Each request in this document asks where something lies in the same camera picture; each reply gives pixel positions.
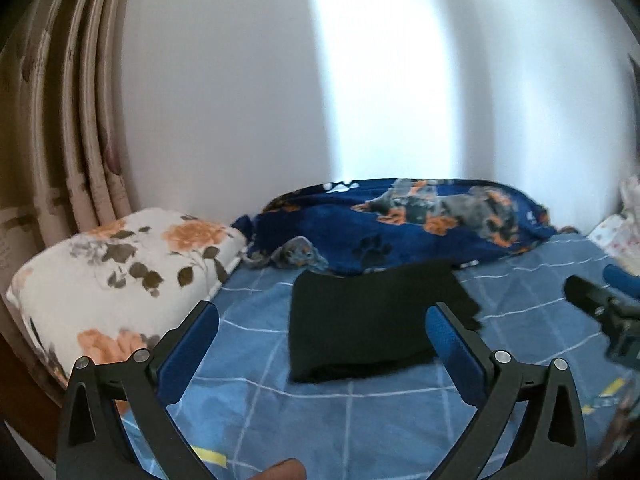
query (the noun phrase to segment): bed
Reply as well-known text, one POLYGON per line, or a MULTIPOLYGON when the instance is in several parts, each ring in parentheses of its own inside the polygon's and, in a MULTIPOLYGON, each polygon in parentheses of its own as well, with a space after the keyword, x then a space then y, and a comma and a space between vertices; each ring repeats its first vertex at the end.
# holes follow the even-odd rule
MULTIPOLYGON (((609 363, 598 324, 567 303, 571 274, 604 284, 612 260, 578 234, 556 235, 535 250, 456 275, 482 306, 481 336, 521 362, 569 363, 593 452, 612 416, 628 371, 609 363)), ((168 411, 219 480, 251 478, 296 457, 309 479, 424 479, 471 419, 439 362, 365 380, 324 384, 288 381, 287 323, 299 271, 239 268, 214 298, 220 330, 183 398, 168 411)), ((522 415, 519 403, 485 468, 497 470, 522 415)), ((132 415, 127 433, 143 467, 162 472, 132 415)))

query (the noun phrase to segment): curtain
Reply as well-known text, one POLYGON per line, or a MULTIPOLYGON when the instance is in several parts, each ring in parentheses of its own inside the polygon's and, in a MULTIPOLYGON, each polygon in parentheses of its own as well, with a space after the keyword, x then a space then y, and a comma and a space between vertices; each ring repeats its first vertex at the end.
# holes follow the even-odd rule
MULTIPOLYGON (((113 121, 118 0, 34 0, 0 52, 0 294, 46 247, 131 213, 113 121)), ((0 333, 45 389, 18 312, 0 333)))

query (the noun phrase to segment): floral pillow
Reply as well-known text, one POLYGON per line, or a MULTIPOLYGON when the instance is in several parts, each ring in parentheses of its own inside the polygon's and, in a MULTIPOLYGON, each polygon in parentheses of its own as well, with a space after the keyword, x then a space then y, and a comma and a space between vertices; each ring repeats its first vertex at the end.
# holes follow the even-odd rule
POLYGON ((145 209, 38 254, 15 274, 7 299, 66 385, 82 355, 103 364, 152 348, 217 293, 245 247, 231 227, 145 209))

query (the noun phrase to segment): screw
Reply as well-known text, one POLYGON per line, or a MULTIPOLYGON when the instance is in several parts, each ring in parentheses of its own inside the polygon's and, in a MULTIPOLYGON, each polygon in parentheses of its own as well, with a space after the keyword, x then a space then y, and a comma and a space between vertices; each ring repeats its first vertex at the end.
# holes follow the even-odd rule
POLYGON ((504 350, 498 350, 494 354, 494 357, 496 361, 503 364, 511 361, 511 354, 509 354, 509 352, 505 352, 504 350))
POLYGON ((146 348, 141 348, 140 350, 136 350, 135 352, 133 352, 133 360, 137 363, 143 363, 147 359, 149 359, 150 355, 151 354, 149 353, 149 350, 147 350, 146 348))
POLYGON ((554 359, 554 365, 558 370, 566 370, 569 367, 564 359, 554 359))
POLYGON ((76 361, 76 368, 78 370, 82 370, 82 368, 86 368, 89 364, 89 358, 86 355, 83 355, 81 358, 76 361))

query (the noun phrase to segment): orange flower print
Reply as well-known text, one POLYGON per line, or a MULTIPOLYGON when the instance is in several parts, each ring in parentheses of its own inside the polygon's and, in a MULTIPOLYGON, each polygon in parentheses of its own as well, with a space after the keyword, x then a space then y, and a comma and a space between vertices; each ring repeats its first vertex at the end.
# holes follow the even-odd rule
POLYGON ((91 229, 90 231, 87 231, 86 234, 88 236, 96 238, 97 240, 107 240, 117 232, 122 231, 124 229, 124 226, 125 221, 123 218, 121 218, 120 220, 116 220, 115 222, 111 222, 110 224, 101 225, 100 227, 91 229))
POLYGON ((62 371, 60 370, 60 368, 53 368, 53 375, 55 376, 55 378, 58 380, 58 382, 62 385, 62 387, 66 390, 66 387, 69 384, 69 381, 67 380, 67 378, 65 377, 65 375, 62 373, 62 371))
POLYGON ((378 222, 391 225, 402 225, 406 223, 406 212, 404 207, 390 209, 388 214, 378 217, 378 222))
POLYGON ((491 199, 495 200, 498 204, 502 204, 503 206, 511 205, 511 198, 504 195, 502 192, 498 191, 497 189, 487 191, 486 193, 489 197, 491 197, 491 199))
POLYGON ((424 223, 424 230, 432 235, 444 236, 447 234, 447 230, 453 229, 458 225, 458 222, 454 218, 447 216, 427 216, 427 221, 424 223))
POLYGON ((33 274, 31 267, 23 267, 14 274, 14 278, 11 280, 11 287, 14 294, 22 290, 27 278, 33 274))
POLYGON ((491 235, 492 242, 496 244, 498 247, 511 247, 511 240, 505 240, 502 238, 500 233, 493 233, 491 235))
POLYGON ((420 191, 427 184, 428 182, 426 180, 418 180, 417 182, 414 182, 414 184, 411 186, 411 189, 409 190, 409 195, 417 194, 418 191, 420 191))
MULTIPOLYGON (((140 334, 129 330, 120 330, 118 338, 113 340, 92 328, 78 334, 78 344, 82 348, 82 354, 90 357, 97 365, 126 361, 139 348, 146 348, 140 334)), ((124 415, 129 410, 129 403, 116 400, 116 407, 120 415, 124 415)))
POLYGON ((172 251, 182 252, 217 245, 225 236, 226 229, 222 224, 189 220, 169 227, 162 233, 162 240, 167 242, 172 251))

